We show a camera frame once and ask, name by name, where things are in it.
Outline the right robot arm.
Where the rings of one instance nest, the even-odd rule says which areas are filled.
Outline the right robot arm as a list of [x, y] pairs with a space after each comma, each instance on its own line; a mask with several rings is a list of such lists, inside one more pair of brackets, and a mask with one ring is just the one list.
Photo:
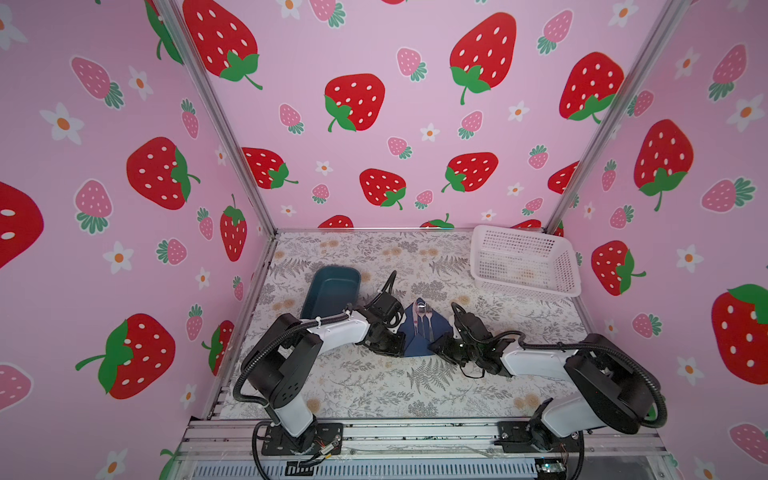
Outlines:
[[668, 419], [658, 380], [600, 334], [557, 344], [528, 343], [523, 334], [482, 341], [445, 334], [429, 349], [459, 367], [474, 363], [482, 375], [571, 382], [575, 394], [544, 401], [525, 427], [523, 439], [540, 451], [551, 450], [574, 433], [608, 427], [633, 435], [642, 427], [660, 428]]

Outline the blue paper napkin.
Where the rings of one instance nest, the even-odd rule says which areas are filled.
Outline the blue paper napkin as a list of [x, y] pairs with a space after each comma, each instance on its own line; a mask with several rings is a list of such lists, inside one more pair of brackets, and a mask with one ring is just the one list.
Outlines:
[[453, 335], [449, 321], [436, 312], [423, 298], [417, 298], [405, 309], [405, 318], [397, 329], [405, 338], [405, 357], [431, 356], [429, 346], [445, 334]]

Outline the silver fork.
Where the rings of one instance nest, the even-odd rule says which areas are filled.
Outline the silver fork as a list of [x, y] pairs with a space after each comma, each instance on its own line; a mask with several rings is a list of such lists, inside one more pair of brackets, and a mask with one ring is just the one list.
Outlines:
[[429, 341], [433, 342], [435, 340], [434, 328], [433, 328], [433, 325], [432, 325], [433, 309], [432, 309], [432, 307], [430, 305], [426, 305], [425, 306], [425, 314], [424, 314], [424, 316], [426, 318], [425, 322], [426, 322], [426, 327], [427, 327], [427, 333], [428, 333]]

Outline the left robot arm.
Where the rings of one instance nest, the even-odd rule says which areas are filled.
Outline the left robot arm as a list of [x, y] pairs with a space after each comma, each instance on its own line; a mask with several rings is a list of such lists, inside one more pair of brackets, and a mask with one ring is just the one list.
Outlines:
[[262, 406], [283, 434], [301, 448], [316, 436], [316, 416], [302, 397], [319, 357], [344, 345], [400, 358], [405, 335], [394, 330], [402, 306], [359, 307], [329, 317], [299, 320], [284, 314], [273, 323], [242, 362], [232, 387], [234, 399]]

